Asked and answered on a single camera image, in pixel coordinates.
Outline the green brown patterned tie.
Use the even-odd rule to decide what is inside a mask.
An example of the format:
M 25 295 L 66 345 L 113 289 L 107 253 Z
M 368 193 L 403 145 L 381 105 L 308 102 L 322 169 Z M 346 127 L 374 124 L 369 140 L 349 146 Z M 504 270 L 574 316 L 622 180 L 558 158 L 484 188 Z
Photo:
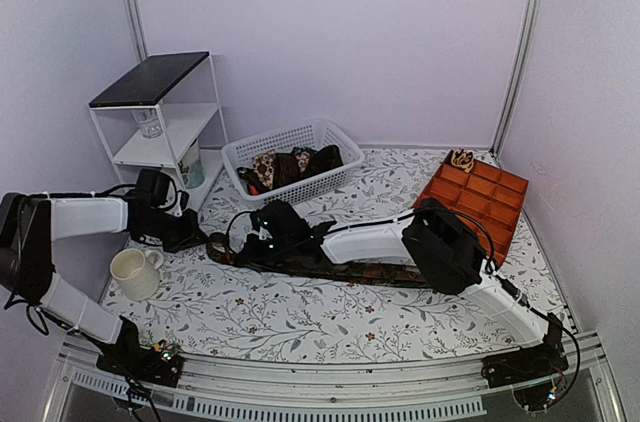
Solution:
M 347 262 L 333 264 L 325 255 L 309 250 L 293 249 L 275 260 L 255 261 L 236 254 L 229 237 L 212 233 L 206 243 L 207 256 L 214 262 L 259 273 L 275 273 L 291 277 L 325 279 L 371 286 L 427 288 L 427 280 L 415 266 L 380 262 Z

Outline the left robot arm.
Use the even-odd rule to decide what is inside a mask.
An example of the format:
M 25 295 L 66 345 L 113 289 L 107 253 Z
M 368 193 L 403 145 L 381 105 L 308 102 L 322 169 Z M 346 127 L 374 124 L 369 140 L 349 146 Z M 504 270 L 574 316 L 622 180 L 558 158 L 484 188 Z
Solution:
M 148 368 L 137 327 L 102 307 L 63 278 L 54 247 L 74 239 L 127 235 L 147 248 L 175 254 L 204 244 L 196 211 L 174 179 L 143 169 L 133 183 L 98 192 L 8 192 L 1 200 L 1 286 L 4 309 L 23 307 L 32 326 L 48 334 L 48 320 L 110 349 L 128 376 Z

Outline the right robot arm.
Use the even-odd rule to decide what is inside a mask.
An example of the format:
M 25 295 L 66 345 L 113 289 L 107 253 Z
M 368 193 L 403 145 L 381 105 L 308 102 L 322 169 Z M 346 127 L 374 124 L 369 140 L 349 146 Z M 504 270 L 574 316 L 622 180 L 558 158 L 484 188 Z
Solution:
M 460 296 L 504 325 L 524 348 L 516 364 L 527 378 L 539 377 L 563 351 L 562 322 L 533 308 L 526 294 L 500 274 L 495 247 L 483 247 L 477 235 L 484 226 L 435 199 L 395 217 L 352 225 L 312 226 L 279 200 L 251 212 L 250 219 L 253 231 L 234 257 L 242 264 L 317 270 L 397 287 L 417 284 Z

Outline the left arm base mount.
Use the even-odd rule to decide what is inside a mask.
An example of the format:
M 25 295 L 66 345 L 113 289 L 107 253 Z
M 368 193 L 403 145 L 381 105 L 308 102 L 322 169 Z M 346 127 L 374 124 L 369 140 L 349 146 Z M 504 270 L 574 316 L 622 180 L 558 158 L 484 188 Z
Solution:
M 127 376 L 139 382 L 176 388 L 184 358 L 174 344 L 161 341 L 152 347 L 120 341 L 100 347 L 96 367 L 104 372 Z

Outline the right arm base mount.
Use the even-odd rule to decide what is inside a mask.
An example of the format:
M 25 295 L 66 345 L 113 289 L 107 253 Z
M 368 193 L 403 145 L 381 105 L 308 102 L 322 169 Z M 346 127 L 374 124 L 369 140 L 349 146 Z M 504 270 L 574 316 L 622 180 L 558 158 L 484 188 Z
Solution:
M 490 388 L 529 383 L 512 391 L 514 400 L 526 412 L 545 412 L 558 405 L 577 382 L 581 349 L 573 334 L 570 339 L 576 356 L 571 379 L 567 378 L 570 364 L 562 342 L 542 342 L 534 347 L 487 356 L 482 359 L 480 375 Z

